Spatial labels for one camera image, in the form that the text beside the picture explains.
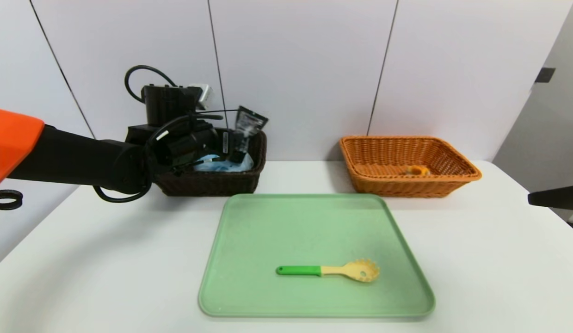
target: wicker basket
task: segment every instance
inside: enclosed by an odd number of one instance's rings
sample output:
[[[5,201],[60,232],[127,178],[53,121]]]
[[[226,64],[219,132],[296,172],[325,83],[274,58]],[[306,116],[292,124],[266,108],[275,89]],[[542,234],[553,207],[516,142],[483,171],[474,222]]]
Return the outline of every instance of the wicker basket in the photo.
[[[253,168],[243,173],[206,173],[190,171],[177,177],[172,173],[160,175],[155,184],[168,196],[229,197],[239,193],[253,193],[259,174],[265,165],[266,137],[263,131],[251,137],[249,154]]]
[[[383,197],[440,198],[481,178],[447,142],[430,136],[347,136],[339,141],[357,192]],[[409,167],[430,175],[406,175]]]

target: orange robot arm cover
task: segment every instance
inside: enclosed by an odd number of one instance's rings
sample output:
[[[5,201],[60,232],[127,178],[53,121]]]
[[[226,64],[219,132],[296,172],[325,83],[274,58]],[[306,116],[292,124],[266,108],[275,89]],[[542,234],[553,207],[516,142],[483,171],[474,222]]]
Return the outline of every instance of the orange robot arm cover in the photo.
[[[33,150],[42,131],[42,120],[0,109],[0,182]]]

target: green tray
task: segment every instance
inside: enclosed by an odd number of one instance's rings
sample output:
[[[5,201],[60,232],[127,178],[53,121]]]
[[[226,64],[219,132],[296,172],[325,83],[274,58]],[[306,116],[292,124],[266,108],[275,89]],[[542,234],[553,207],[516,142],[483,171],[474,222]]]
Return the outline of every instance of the green tray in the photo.
[[[379,278],[279,276],[281,265],[372,259]],[[385,202],[372,194],[240,194],[225,204],[199,295],[210,316],[416,317],[434,294]]]

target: green handle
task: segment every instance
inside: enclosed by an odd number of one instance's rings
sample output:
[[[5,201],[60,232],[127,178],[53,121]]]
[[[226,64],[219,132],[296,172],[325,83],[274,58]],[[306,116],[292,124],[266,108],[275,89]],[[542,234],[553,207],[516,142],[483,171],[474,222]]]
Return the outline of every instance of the green handle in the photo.
[[[321,266],[280,266],[276,268],[276,274],[321,276]]]

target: orange wicker basket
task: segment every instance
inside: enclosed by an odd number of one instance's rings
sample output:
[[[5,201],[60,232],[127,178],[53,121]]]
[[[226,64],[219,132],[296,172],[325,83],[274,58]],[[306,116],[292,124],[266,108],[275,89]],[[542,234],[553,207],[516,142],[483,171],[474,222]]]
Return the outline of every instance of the orange wicker basket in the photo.
[[[481,172],[447,142],[430,136],[346,136],[339,141],[356,192],[441,198]],[[428,175],[407,175],[408,168]]]

